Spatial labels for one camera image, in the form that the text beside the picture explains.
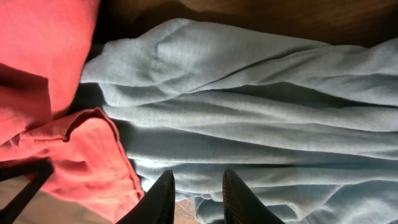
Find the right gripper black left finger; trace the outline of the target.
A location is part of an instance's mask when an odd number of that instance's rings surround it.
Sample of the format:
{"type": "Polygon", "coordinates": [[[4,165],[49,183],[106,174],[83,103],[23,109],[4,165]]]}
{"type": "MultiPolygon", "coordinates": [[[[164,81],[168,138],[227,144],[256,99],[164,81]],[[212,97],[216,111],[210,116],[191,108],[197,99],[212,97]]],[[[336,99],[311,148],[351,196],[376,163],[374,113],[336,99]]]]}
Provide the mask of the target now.
{"type": "Polygon", "coordinates": [[[175,179],[166,170],[140,202],[116,224],[173,224],[175,215],[175,179]]]}

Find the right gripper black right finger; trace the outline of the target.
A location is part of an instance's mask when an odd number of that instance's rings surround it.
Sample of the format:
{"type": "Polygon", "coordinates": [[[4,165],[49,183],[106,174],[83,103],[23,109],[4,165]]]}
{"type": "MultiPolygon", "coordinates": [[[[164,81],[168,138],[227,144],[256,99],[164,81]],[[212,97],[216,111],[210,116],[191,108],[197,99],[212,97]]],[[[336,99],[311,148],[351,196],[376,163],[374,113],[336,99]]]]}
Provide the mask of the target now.
{"type": "Polygon", "coordinates": [[[285,224],[231,169],[223,174],[223,204],[225,224],[285,224]]]}

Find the red printed t-shirt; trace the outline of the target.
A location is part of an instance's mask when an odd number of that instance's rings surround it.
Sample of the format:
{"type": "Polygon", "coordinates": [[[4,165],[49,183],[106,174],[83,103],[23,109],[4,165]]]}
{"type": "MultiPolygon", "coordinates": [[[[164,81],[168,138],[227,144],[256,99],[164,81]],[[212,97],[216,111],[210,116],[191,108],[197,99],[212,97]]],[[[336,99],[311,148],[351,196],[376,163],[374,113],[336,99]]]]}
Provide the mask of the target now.
{"type": "Polygon", "coordinates": [[[117,222],[144,193],[112,121],[73,114],[98,1],[1,2],[1,165],[49,157],[43,190],[117,222]]]}

